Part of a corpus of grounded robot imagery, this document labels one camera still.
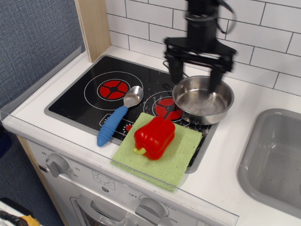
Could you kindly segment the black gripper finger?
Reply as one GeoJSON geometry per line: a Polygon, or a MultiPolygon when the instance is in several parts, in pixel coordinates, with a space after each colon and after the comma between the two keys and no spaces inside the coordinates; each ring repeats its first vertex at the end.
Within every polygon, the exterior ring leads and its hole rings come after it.
{"type": "Polygon", "coordinates": [[[223,69],[219,66],[214,66],[210,72],[209,92],[214,93],[217,86],[220,84],[223,76],[223,69]]]}
{"type": "Polygon", "coordinates": [[[173,83],[179,83],[183,79],[183,62],[174,56],[169,56],[168,65],[173,83]]]}

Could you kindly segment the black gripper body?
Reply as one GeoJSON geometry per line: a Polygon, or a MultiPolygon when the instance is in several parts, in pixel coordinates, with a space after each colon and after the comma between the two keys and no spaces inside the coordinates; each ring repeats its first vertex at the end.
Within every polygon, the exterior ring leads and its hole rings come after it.
{"type": "Polygon", "coordinates": [[[188,17],[187,36],[167,37],[165,57],[169,69],[182,71],[183,63],[231,71],[236,50],[217,40],[218,19],[188,17]]]}

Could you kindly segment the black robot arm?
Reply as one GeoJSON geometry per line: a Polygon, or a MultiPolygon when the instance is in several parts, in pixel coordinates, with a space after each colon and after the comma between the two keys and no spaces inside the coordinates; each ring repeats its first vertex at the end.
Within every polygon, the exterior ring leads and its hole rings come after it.
{"type": "Polygon", "coordinates": [[[233,67],[236,50],[217,40],[221,28],[218,24],[219,7],[230,12],[232,8],[223,0],[190,0],[185,13],[186,37],[167,37],[165,58],[174,83],[183,76],[183,64],[199,65],[211,69],[209,91],[214,93],[222,76],[233,67]]]}

